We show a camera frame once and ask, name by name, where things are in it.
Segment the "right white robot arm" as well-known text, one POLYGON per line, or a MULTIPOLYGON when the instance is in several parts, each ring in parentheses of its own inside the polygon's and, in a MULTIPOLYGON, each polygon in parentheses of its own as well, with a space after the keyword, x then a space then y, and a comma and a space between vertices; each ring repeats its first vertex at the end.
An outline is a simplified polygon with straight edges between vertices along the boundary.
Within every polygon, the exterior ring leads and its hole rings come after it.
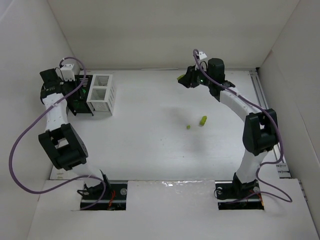
POLYGON ((221 187, 220 199, 241 199, 258 185, 256 172, 279 140, 276 130, 264 112, 242 101, 236 86, 226 80, 225 65, 220 58, 211 58, 206 71, 189 66, 186 73, 178 77, 178 83, 186 88, 207 86, 210 94, 229 107, 244 122, 242 142, 245 148, 239 169, 232 183, 221 187))

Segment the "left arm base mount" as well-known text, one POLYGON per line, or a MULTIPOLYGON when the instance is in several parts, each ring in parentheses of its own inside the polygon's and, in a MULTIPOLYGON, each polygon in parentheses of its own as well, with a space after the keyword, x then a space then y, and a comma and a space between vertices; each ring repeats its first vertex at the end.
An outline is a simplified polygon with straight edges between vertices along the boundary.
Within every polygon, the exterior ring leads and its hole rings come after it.
POLYGON ((84 184, 83 189, 77 190, 81 196, 80 209, 87 211, 125 211, 127 206, 128 181, 110 181, 101 171, 106 189, 102 195, 104 186, 100 182, 88 187, 84 184))

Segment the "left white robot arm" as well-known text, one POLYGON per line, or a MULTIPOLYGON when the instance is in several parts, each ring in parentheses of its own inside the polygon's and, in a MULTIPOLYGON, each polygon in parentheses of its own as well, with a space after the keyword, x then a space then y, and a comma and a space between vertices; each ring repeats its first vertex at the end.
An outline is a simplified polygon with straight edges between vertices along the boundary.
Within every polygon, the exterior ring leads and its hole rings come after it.
POLYGON ((89 176, 79 194, 99 197, 111 190, 107 176, 101 170, 94 170, 87 163, 89 157, 84 141, 68 122, 69 102, 65 98, 77 82, 66 82, 54 68, 41 71, 43 84, 40 100, 46 110, 46 127, 38 140, 53 166, 58 170, 72 171, 77 176, 89 176))

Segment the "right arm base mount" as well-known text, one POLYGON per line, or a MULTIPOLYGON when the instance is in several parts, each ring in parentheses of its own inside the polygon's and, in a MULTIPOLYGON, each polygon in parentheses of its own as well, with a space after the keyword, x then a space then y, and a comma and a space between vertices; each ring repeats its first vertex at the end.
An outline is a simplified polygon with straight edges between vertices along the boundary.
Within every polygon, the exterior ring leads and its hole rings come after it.
POLYGON ((255 179, 241 183, 234 174, 232 180, 215 181, 213 195, 219 210, 264 210, 259 183, 255 179))

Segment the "lime curved lego brick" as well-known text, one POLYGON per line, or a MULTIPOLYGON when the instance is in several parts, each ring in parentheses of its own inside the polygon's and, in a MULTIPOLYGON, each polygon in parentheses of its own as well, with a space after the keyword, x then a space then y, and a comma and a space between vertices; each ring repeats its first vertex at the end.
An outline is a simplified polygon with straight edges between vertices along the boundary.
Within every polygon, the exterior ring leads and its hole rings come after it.
POLYGON ((205 115, 205 116, 203 116, 202 118, 201 118, 201 120, 200 120, 200 122, 199 122, 199 125, 200 126, 204 126, 205 125, 205 123, 206 123, 206 121, 207 121, 207 116, 205 115))

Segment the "green lego brick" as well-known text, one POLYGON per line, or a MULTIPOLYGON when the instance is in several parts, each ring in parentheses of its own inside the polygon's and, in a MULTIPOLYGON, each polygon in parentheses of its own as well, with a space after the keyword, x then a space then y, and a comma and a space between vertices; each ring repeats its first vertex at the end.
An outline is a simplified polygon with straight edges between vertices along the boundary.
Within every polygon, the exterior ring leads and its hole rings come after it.
POLYGON ((77 112, 86 110, 86 104, 83 102, 75 102, 73 105, 77 112))

